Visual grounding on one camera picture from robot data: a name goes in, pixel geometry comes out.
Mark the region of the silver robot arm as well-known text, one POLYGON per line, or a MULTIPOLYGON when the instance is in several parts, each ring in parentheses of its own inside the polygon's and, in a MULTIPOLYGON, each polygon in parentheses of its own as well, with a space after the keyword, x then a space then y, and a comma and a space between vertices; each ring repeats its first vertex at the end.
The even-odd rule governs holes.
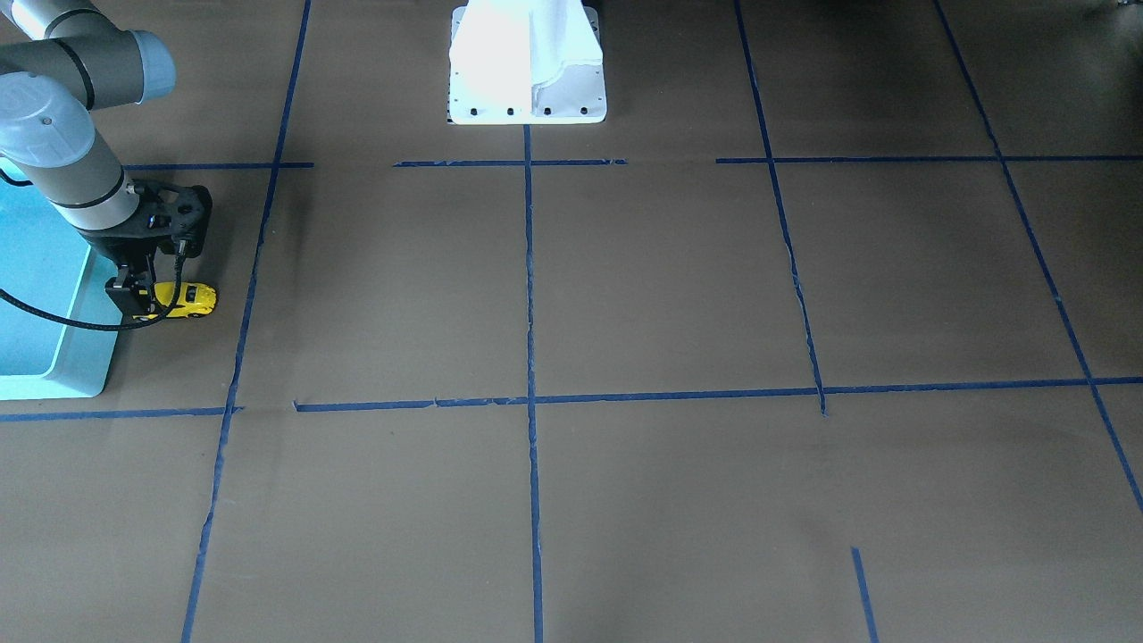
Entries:
POLYGON ((179 188, 133 180, 91 114, 170 94, 174 57, 90 1, 3 1, 3 18, 26 37, 3 46, 3 159, 117 265, 106 292, 128 329, 155 324, 175 304, 155 295, 154 256, 174 254, 177 270, 187 260, 163 206, 179 188))

